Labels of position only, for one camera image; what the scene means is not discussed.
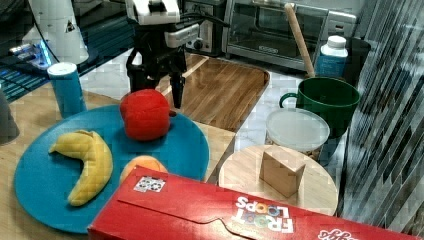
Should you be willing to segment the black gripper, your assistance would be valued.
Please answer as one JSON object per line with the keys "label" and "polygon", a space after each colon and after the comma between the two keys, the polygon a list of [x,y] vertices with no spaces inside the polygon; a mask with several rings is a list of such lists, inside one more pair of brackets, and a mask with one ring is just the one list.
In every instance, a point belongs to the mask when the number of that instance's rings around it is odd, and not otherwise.
{"label": "black gripper", "polygon": [[134,48],[125,64],[131,92],[155,89],[162,77],[170,75],[174,107],[181,107],[185,86],[182,74],[187,70],[185,49],[168,47],[165,41],[166,32],[181,29],[181,24],[133,24]]}

